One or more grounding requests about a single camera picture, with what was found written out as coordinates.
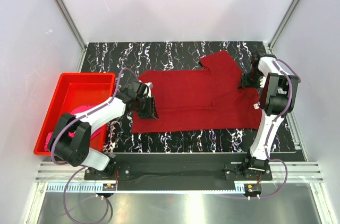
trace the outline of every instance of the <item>pink object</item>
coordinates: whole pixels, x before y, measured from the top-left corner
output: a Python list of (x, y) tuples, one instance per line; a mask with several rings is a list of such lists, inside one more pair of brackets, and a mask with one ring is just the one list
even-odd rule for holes
[[(95, 106), (90, 106), (90, 105), (86, 105), (86, 106), (80, 106), (80, 107), (77, 107), (76, 109), (74, 109), (71, 114), (74, 115), (74, 114), (78, 114), (78, 113), (82, 113), (83, 111), (87, 111), (87, 110), (90, 110), (91, 108), (93, 108)], [(92, 135), (91, 135), (91, 139), (96, 137), (97, 135), (100, 134), (100, 129), (97, 129)], [(48, 151), (47, 149), (47, 146), (48, 146), (48, 142), (49, 140), (51, 139), (51, 136), (52, 136), (53, 132), (49, 132), (47, 134), (47, 137), (46, 137), (46, 142), (45, 142), (45, 146), (44, 146), (44, 150), (45, 151)], [(73, 137), (74, 136), (74, 133), (71, 133), (69, 132), (69, 136)]]

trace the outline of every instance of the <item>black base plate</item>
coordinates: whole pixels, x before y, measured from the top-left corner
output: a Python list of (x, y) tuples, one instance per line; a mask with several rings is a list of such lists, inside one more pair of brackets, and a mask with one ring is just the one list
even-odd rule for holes
[(118, 180), (129, 180), (131, 175), (131, 164), (129, 162), (113, 162), (114, 172), (110, 176), (105, 176), (98, 170), (89, 167), (85, 172), (84, 180), (115, 180), (115, 174), (118, 172)]
[[(249, 181), (257, 182), (259, 180), (259, 176), (257, 174), (241, 173), (238, 170), (239, 166), (240, 164), (224, 165), (225, 179), (227, 181), (244, 180), (247, 182)], [(264, 173), (261, 175), (261, 180), (273, 180), (270, 167), (269, 167), (269, 173)]]

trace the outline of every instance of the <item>red cloth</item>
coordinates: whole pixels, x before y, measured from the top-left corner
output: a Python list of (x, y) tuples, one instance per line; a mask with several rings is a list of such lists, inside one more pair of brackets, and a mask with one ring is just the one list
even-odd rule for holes
[(146, 71), (139, 79), (152, 82), (159, 119), (133, 114), (132, 133), (258, 129), (261, 110), (256, 89), (237, 89), (242, 71), (225, 50), (200, 59), (203, 70)]

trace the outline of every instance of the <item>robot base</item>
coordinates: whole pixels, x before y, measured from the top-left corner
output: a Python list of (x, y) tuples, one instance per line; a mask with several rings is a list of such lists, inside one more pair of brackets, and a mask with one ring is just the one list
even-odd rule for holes
[(89, 167), (84, 175), (84, 180), (129, 180), (131, 164), (129, 162), (112, 161), (105, 169), (105, 173)]
[[(229, 182), (247, 181), (247, 183), (250, 181), (256, 183), (259, 180), (258, 174), (241, 171), (239, 170), (239, 167), (240, 164), (224, 165), (225, 179)], [(266, 170), (266, 172), (264, 172), (264, 174), (261, 174), (261, 180), (273, 180), (270, 167)]]

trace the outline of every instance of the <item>shirt sleeve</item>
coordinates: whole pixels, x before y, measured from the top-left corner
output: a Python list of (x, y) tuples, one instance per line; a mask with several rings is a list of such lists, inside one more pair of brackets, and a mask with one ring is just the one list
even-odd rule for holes
[(233, 90), (241, 80), (242, 70), (225, 50), (200, 59), (204, 69), (210, 72), (216, 96), (222, 96)]

